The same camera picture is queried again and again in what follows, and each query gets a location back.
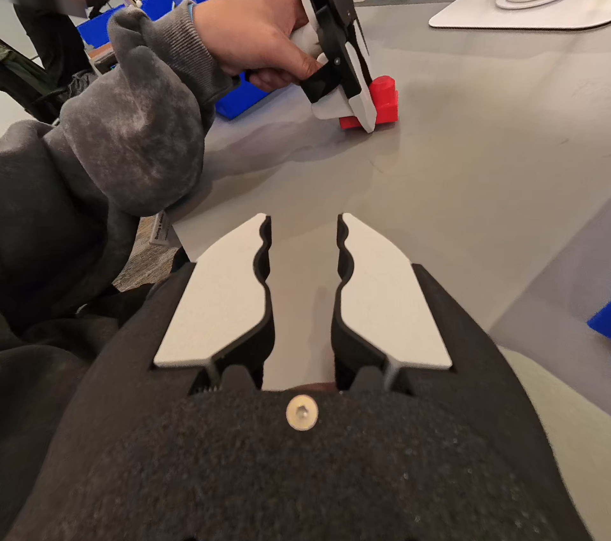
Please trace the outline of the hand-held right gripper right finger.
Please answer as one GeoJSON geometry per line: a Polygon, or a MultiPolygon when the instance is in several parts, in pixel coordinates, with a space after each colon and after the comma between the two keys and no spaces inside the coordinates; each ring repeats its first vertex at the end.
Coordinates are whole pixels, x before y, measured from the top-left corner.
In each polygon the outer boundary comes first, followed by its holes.
{"type": "Polygon", "coordinates": [[[405,369],[447,372],[448,348],[410,259],[351,213],[337,217],[331,346],[335,384],[348,391],[372,368],[391,389],[405,369]]]}

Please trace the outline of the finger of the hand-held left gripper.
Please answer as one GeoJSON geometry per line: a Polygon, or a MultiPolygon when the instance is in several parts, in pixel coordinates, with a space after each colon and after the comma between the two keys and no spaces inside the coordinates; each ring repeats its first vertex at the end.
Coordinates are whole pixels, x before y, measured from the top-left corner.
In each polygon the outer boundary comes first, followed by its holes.
{"type": "Polygon", "coordinates": [[[375,130],[377,110],[369,90],[373,81],[371,58],[357,18],[348,26],[346,52],[355,79],[351,86],[358,87],[358,92],[346,91],[348,104],[363,129],[372,133],[375,130]]]}
{"type": "Polygon", "coordinates": [[[336,87],[311,106],[313,115],[319,120],[354,117],[355,113],[349,104],[342,87],[336,87]]]}

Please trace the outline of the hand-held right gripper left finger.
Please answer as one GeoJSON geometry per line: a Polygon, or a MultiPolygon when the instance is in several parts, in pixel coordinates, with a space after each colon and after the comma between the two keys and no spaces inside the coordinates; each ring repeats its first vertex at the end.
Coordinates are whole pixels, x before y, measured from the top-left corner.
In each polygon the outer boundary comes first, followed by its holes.
{"type": "Polygon", "coordinates": [[[274,348],[270,289],[271,217],[259,213],[226,233],[195,262],[161,344],[156,369],[200,369],[203,385],[246,369],[257,390],[274,348]]]}

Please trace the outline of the red two-stud toy block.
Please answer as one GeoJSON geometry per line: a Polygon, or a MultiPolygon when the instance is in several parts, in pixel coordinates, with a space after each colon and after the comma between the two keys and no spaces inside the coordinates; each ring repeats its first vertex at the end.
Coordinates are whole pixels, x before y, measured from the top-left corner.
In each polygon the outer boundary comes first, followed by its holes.
{"type": "Polygon", "coordinates": [[[378,76],[369,85],[369,95],[375,109],[375,122],[365,124],[356,114],[339,118],[340,127],[344,130],[359,128],[367,133],[374,132],[377,125],[386,125],[398,121],[398,90],[395,80],[388,75],[378,76]]]}

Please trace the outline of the blue divided plastic bin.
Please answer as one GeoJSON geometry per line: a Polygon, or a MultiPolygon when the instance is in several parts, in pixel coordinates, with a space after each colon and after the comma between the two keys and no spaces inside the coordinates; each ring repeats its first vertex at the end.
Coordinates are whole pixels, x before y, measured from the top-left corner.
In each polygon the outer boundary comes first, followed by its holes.
{"type": "Polygon", "coordinates": [[[240,79],[240,85],[219,99],[215,105],[216,113],[229,120],[238,117],[266,97],[263,91],[246,80],[244,74],[240,74],[240,79]]]}

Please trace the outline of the person's left hand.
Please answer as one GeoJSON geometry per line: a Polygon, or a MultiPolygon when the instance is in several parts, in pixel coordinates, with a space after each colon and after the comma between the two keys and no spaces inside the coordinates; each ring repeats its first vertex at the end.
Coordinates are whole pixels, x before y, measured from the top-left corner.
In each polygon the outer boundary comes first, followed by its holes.
{"type": "Polygon", "coordinates": [[[250,72],[266,93],[309,79],[322,65],[290,40],[309,22],[301,0],[209,0],[193,7],[195,29],[221,70],[250,72]]]}

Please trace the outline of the printed paper sheet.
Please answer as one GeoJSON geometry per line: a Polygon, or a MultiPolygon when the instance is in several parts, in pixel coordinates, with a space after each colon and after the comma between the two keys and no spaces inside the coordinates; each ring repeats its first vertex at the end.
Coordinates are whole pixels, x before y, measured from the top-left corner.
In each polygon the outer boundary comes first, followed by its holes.
{"type": "Polygon", "coordinates": [[[172,221],[165,211],[154,217],[150,232],[149,244],[163,248],[180,248],[181,242],[173,228],[172,221]]]}

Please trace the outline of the black office chair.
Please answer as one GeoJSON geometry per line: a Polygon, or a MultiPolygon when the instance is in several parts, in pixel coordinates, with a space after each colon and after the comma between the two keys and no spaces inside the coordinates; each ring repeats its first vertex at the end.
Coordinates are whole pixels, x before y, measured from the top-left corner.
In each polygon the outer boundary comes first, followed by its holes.
{"type": "Polygon", "coordinates": [[[1,41],[1,91],[43,123],[57,120],[63,105],[56,85],[31,59],[1,41]]]}

